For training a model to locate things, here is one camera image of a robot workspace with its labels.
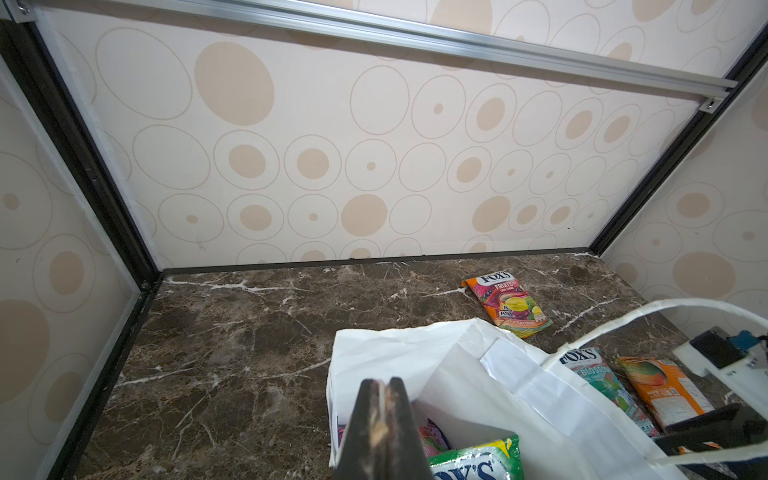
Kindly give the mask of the green Fox's candy bag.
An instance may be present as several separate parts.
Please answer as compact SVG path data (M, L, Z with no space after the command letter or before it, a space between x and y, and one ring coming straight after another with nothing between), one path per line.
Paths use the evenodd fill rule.
M451 450L428 459L434 479L523 480L519 437Z

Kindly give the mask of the white paper bag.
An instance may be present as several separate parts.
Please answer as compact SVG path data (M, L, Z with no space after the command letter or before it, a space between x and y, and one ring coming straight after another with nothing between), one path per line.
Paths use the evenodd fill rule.
M473 318L426 327L339 331L326 398L329 464L336 466L361 383L401 378L411 411L419 408L458 447L505 433L518 435L528 479L678 479L686 464L748 461L767 455L757 444L668 456L617 406L560 357L654 312L659 300L604 323L547 353Z

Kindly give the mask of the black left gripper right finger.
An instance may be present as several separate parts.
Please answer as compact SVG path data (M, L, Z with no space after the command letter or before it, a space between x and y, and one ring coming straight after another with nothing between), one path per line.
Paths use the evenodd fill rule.
M670 425L655 443L668 456L701 453L757 444L767 439L767 420L754 409L731 404ZM766 479L767 456L748 461L686 464L696 479Z

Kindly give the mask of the purple Fox's candy bag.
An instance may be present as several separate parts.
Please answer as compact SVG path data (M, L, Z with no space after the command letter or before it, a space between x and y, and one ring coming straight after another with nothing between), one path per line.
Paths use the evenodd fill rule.
M427 458L437 456L452 449L443 431L430 418L417 420L416 426Z

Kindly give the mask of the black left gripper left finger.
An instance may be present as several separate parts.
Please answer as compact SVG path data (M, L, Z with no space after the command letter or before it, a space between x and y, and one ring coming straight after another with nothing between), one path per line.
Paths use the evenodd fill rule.
M404 381L364 380L347 425L334 479L430 479Z

